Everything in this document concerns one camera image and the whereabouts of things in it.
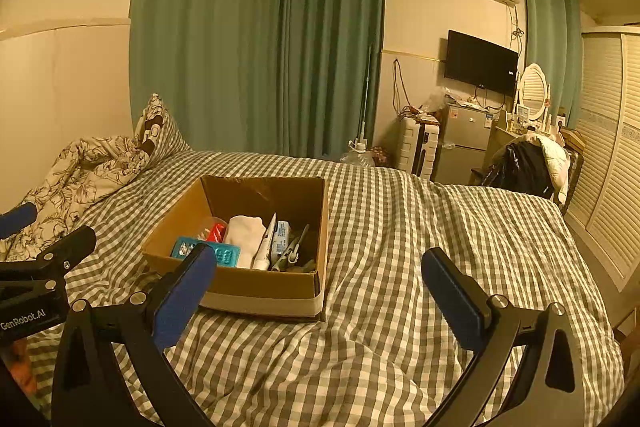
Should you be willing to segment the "person's left hand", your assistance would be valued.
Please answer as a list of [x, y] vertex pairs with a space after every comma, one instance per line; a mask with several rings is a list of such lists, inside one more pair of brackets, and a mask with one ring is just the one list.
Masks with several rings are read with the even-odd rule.
[[27, 339], [16, 340], [9, 346], [2, 347], [1, 358], [21, 391], [29, 397], [34, 395], [37, 392], [37, 380], [32, 373]]

